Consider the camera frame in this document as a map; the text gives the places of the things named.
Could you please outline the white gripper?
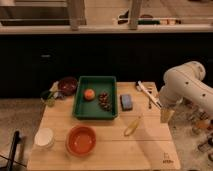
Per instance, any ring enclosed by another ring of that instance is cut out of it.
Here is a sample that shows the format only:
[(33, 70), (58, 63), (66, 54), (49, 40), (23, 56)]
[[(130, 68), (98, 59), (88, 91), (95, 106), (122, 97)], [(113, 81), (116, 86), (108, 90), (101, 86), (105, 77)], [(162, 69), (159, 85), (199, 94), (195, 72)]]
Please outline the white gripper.
[(172, 116), (174, 115), (175, 111), (172, 110), (176, 106), (175, 101), (171, 101), (165, 98), (160, 99), (161, 107), (161, 123), (168, 123)]

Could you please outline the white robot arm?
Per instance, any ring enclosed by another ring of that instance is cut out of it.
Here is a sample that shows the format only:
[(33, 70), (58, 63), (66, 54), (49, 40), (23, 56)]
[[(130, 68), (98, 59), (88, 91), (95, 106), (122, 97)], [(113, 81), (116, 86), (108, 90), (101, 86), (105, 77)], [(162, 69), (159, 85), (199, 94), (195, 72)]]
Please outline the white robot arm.
[(164, 85), (158, 94), (163, 123), (170, 120), (174, 107), (183, 98), (198, 105), (213, 117), (213, 88), (202, 82), (205, 75), (204, 66), (197, 61), (170, 68), (164, 73)]

